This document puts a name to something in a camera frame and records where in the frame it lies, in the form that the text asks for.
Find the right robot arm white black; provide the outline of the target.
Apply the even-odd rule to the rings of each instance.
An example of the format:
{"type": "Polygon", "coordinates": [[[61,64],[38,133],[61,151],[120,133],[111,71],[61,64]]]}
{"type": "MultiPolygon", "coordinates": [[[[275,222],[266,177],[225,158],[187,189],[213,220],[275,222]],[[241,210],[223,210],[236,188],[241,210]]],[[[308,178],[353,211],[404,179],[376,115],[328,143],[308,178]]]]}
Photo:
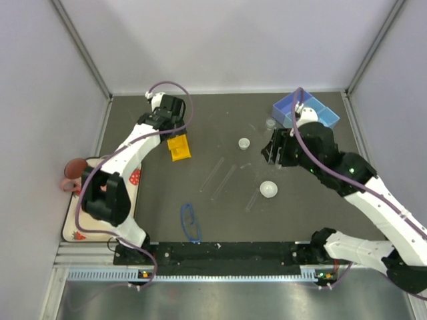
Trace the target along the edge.
{"type": "Polygon", "coordinates": [[[369,241],[325,227],[297,249],[297,262],[347,260],[380,272],[407,293],[426,290],[426,228],[392,196],[365,158],[339,150],[330,128],[319,122],[302,125],[298,133],[276,128],[261,154],[269,164],[305,169],[385,236],[383,241],[369,241]]]}

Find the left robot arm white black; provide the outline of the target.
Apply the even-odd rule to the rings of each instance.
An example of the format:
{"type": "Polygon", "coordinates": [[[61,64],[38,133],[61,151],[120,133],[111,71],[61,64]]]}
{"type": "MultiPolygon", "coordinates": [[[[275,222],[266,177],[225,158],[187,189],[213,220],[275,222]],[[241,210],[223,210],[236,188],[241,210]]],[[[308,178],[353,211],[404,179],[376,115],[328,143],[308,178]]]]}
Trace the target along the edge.
{"type": "Polygon", "coordinates": [[[151,248],[147,233],[132,217],[126,183],[150,151],[166,139],[185,133],[183,99],[157,93],[148,101],[151,111],[137,120],[110,158],[84,170],[81,182],[86,188],[81,190],[78,205],[93,219],[110,225],[109,233],[129,247],[129,258],[140,265],[151,258],[151,248]]]}

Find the yellow test tube rack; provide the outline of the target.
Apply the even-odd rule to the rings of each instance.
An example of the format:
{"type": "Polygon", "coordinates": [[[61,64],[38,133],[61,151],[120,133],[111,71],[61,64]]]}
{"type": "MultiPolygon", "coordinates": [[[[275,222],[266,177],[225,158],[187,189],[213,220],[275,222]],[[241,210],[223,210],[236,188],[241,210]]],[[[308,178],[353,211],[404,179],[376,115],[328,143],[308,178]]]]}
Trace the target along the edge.
{"type": "Polygon", "coordinates": [[[191,158],[191,152],[186,134],[168,139],[167,146],[169,152],[171,153],[172,161],[180,161],[191,158]]]}

